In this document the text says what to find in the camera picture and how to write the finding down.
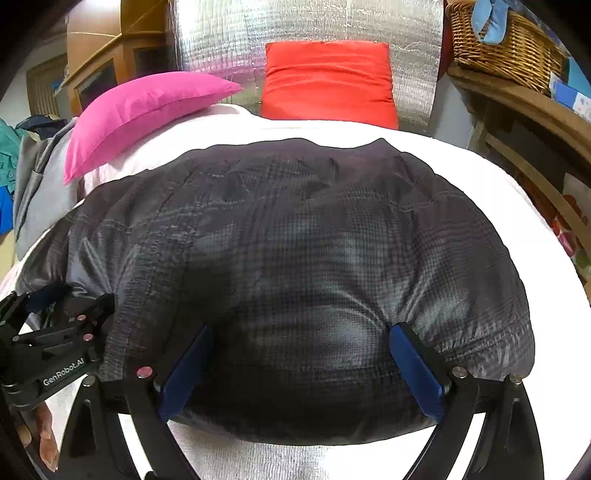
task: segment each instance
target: silver insulation panel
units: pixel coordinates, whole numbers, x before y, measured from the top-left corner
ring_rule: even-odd
[[[441,0],[171,0],[177,68],[240,83],[230,101],[259,112],[265,45],[284,40],[390,44],[400,127],[424,132],[441,52]]]

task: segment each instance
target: gray checkered fabric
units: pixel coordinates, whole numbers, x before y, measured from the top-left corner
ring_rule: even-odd
[[[106,379],[153,362],[190,322],[211,325],[215,352],[181,420],[257,442],[429,425],[388,350],[401,320],[477,377],[534,363],[524,287],[494,227],[384,140],[217,145],[100,186],[18,289],[56,279],[77,297],[115,293]]]

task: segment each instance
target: fingernail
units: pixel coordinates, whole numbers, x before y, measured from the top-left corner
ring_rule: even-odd
[[[55,457],[53,458],[53,462],[51,463],[51,470],[54,472],[57,470],[57,462],[59,459],[60,459],[60,455],[58,453],[56,453]]]

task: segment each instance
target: white mattress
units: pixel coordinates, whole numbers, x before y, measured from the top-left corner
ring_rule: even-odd
[[[540,434],[545,477],[567,477],[591,440],[591,416],[587,413],[591,397],[587,380],[591,309],[572,263],[525,193],[484,158],[406,132],[350,122],[270,121],[240,107],[215,105],[169,126],[120,159],[88,174],[85,188],[89,192],[104,181],[156,168],[194,148],[284,138],[306,138],[331,147],[356,147],[385,138],[463,190],[488,217],[509,250],[530,305],[536,354],[534,368],[524,383]],[[6,291],[10,285],[4,284]],[[72,386],[50,399],[52,411],[63,409],[75,391]],[[450,478],[463,476],[482,420],[483,416],[478,416],[473,422]],[[59,441],[65,421],[56,414]],[[149,466],[134,439],[131,422],[122,416],[122,423],[143,476]],[[367,445],[292,447],[241,442],[177,424],[171,424],[171,429],[204,480],[402,478],[432,431]]]

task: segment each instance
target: wooden cabinet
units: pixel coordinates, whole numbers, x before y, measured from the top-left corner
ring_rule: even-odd
[[[61,84],[73,115],[101,93],[168,70],[166,0],[82,0],[67,19],[68,76]]]

